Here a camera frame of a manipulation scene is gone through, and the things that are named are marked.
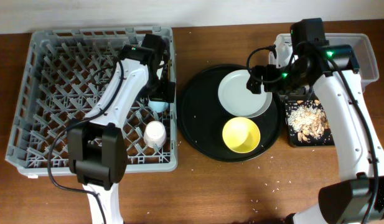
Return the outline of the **blue plastic cup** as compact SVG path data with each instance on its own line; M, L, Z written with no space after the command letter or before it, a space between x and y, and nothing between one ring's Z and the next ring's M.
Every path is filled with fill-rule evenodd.
M162 113L164 111L165 106L169 107L169 103L164 101L151 101L148 102L148 107L151 109L151 111L156 113Z

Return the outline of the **brown food scraps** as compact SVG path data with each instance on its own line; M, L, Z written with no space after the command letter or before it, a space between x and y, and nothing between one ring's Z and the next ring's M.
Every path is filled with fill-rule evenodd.
M311 143L320 140L330 129L327 116L319 100L297 100L286 103L286 123L291 136L297 138L298 143Z

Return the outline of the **pink plastic cup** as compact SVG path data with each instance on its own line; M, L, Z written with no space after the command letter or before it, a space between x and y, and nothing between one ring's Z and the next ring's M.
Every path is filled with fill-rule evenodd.
M143 135L147 147L153 148L156 145L160 148L165 145L166 139L166 129L160 121L151 121L147 124Z

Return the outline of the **white round plate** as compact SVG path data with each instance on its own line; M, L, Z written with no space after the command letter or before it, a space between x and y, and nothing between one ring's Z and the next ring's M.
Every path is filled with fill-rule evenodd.
M218 87L218 99L222 107L238 117L254 118L263 114L270 106L273 95L261 88L260 94L247 89L250 74L247 70L236 70L226 75Z

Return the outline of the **yellow bowl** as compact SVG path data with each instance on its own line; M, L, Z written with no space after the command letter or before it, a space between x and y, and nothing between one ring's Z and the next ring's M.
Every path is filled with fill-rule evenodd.
M259 145L261 132L251 119L235 117L223 126L222 139L229 150L238 154L247 154Z

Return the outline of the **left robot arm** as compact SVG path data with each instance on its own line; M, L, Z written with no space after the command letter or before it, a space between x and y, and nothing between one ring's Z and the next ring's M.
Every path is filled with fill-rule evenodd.
M173 103L176 84L169 81L169 44L147 34L140 46L124 45L111 80L98 103L67 129L70 172L88 195L93 223L122 223L118 184L128 156L122 135L134 101Z

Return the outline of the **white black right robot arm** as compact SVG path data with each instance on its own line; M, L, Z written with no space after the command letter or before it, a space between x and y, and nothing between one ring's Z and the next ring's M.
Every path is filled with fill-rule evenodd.
M318 202L286 223L367 223L384 220L384 149L368 113L360 67L349 45L330 45L320 18L290 28L285 65L248 67L254 94L288 94L309 86L327 116L337 150L340 182L323 187Z

